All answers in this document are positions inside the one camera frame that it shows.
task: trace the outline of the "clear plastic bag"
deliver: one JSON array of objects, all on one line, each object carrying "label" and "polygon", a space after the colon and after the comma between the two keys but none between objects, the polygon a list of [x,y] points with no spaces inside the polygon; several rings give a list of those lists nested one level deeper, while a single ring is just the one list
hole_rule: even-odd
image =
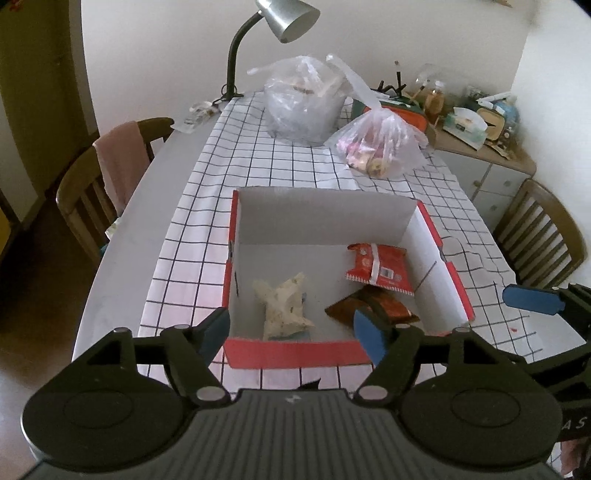
[{"label": "clear plastic bag", "polygon": [[427,160],[420,150],[428,145],[425,134],[382,108],[376,94],[340,58],[329,55],[326,60],[343,72],[354,96],[371,110],[341,128],[325,145],[347,165],[370,177],[397,178],[425,165]]},{"label": "clear plastic bag", "polygon": [[265,121],[272,137],[322,145],[336,130],[350,86],[334,67],[299,56],[266,67],[251,69],[249,75],[271,72],[265,82]]}]

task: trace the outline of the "doorway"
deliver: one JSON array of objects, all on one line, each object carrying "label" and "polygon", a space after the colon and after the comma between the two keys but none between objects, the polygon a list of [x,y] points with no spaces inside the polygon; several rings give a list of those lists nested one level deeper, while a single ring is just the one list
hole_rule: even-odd
[{"label": "doorway", "polygon": [[69,0],[0,10],[0,94],[24,167],[43,195],[90,138],[76,84]]}]

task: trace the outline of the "screw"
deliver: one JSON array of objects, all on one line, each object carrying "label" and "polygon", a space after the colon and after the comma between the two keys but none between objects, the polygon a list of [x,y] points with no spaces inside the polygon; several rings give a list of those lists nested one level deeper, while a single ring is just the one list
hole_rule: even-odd
[{"label": "screw", "polygon": [[197,390],[197,398],[205,402],[219,401],[226,396],[226,391],[221,387],[210,385]]},{"label": "screw", "polygon": [[359,396],[367,401],[384,400],[388,396],[388,390],[379,385],[365,385],[359,389]]}]

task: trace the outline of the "cabinet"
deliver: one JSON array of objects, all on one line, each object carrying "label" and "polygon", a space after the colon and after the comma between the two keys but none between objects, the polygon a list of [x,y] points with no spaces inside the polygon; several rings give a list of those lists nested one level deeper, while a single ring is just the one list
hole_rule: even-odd
[{"label": "cabinet", "polygon": [[487,146],[476,151],[442,130],[437,131],[435,149],[491,231],[523,181],[535,174],[535,163],[525,152],[507,160]]}]

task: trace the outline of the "grid tablecloth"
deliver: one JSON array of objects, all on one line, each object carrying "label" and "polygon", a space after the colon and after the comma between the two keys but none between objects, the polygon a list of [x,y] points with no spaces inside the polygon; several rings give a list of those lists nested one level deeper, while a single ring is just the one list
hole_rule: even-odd
[{"label": "grid tablecloth", "polygon": [[[341,126],[349,121],[350,109],[351,102],[346,102]],[[203,151],[195,152],[195,167],[154,271],[140,336],[158,335],[180,323],[196,325],[221,304],[236,188],[316,187],[395,193],[422,201],[443,240],[443,254],[456,267],[474,308],[472,328],[496,347],[528,361],[540,356],[542,344],[527,313],[502,302],[502,290],[515,282],[515,274],[457,178],[431,149],[424,151],[428,164],[403,179],[371,179],[341,163],[327,148],[271,138],[263,110],[261,93],[234,99]],[[240,370],[231,368],[220,351],[210,369],[234,395],[239,388],[295,388],[319,378],[320,388],[352,392],[372,366]],[[419,379],[443,371],[442,365],[424,367]],[[161,366],[142,366],[142,372],[167,382]]]}]

